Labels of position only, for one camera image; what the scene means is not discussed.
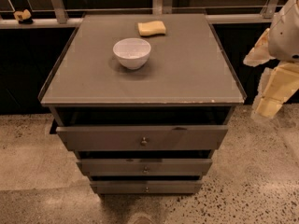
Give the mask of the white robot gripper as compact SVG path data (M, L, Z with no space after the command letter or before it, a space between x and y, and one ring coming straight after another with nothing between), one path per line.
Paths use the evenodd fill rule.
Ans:
M252 105L254 119L272 119L299 90L299 0L287 1L243 64L256 67L274 58L285 62L274 69L264 69Z

